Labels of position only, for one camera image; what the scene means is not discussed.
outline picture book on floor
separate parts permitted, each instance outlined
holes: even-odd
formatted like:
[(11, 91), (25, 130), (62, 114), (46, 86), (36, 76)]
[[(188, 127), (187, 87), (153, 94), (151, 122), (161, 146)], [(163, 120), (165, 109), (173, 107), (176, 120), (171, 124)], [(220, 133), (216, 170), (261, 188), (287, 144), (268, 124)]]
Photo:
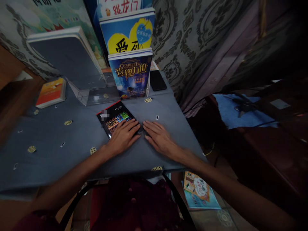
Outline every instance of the picture book on floor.
[(149, 48), (154, 23), (153, 7), (100, 21), (108, 53), (111, 55)]
[(108, 55), (121, 99), (147, 96), (150, 89), (152, 48)]
[(212, 188), (192, 172), (185, 172), (184, 193), (192, 209), (221, 209)]

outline blue book cover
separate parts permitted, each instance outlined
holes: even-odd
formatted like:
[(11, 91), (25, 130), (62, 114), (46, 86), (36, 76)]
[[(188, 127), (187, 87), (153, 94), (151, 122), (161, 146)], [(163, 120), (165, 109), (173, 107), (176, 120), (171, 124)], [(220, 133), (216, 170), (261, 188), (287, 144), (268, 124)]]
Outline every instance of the blue book cover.
[(147, 8), (138, 14), (100, 22), (108, 53), (117, 54), (151, 47), (155, 10)]
[(152, 51), (109, 59), (121, 99), (147, 96), (149, 90)]
[(99, 43), (108, 56), (107, 47), (100, 28), (100, 20), (142, 10), (152, 6), (152, 0), (84, 0)]

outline smartphone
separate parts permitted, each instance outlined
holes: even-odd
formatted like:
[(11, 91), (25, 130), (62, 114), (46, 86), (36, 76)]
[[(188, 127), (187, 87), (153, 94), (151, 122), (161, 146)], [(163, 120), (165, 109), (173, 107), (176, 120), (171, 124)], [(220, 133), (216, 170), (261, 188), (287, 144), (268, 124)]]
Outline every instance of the smartphone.
[(153, 91), (166, 90), (167, 85), (163, 77), (160, 74), (160, 71), (151, 71), (150, 72), (150, 84)]

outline right hand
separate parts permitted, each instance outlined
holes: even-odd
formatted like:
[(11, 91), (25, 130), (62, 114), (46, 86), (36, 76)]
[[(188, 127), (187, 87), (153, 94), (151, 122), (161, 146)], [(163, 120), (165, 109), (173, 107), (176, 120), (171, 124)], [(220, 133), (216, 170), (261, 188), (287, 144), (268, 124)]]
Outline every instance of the right hand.
[(179, 147), (172, 139), (170, 134), (166, 131), (163, 125), (157, 122), (143, 122), (143, 128), (151, 136), (145, 136), (149, 143), (155, 150), (168, 158), (180, 162), (184, 165), (187, 163), (187, 158), (194, 157), (195, 155), (189, 151)]

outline blue cloth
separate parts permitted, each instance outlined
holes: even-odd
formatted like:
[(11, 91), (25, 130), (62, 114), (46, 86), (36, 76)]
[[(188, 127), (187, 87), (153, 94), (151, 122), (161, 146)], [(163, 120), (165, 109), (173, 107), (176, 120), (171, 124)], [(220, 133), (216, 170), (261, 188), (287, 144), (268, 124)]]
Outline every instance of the blue cloth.
[[(262, 123), (273, 121), (274, 119), (269, 117), (263, 112), (258, 110), (246, 112), (241, 118), (238, 118), (240, 112), (236, 111), (234, 108), (238, 106), (237, 103), (233, 102), (231, 99), (224, 97), (222, 94), (213, 94), (218, 103), (218, 109), (221, 116), (221, 120), (225, 123), (228, 129), (233, 129), (237, 127), (254, 127)], [(239, 98), (235, 94), (225, 95), (230, 98)], [(253, 103), (260, 100), (260, 97), (247, 97)], [(270, 124), (262, 125), (261, 127), (275, 127), (277, 128), (278, 122), (273, 122)]]

